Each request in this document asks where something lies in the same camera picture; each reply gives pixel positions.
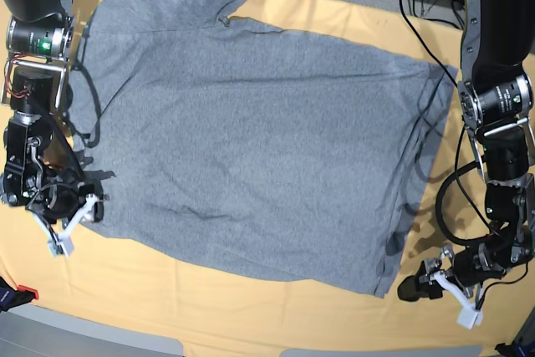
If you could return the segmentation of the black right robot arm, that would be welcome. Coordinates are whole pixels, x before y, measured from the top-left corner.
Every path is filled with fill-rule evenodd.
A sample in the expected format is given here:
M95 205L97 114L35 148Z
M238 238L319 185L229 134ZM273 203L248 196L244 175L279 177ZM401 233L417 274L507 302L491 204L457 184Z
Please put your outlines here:
M51 227L70 222L88 196L101 196L54 118L68 83L73 0L3 1L11 17L2 102L13 116L3 135L1 196Z

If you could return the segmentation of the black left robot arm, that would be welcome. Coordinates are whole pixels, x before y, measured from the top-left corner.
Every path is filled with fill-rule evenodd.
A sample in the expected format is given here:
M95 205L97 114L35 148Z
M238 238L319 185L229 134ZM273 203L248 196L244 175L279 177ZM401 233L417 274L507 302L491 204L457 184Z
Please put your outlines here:
M474 159L455 166L436 195L435 215L447 245L440 258L426 259L398 287L406 302L437 299L444 292L471 297L507 283L507 273L534 257L534 134L529 114L534 89L522 64L534 38L534 0L466 0L457 92L463 126ZM486 184L478 212L488 228L482 237L454 235L443 214L450 185L477 170Z

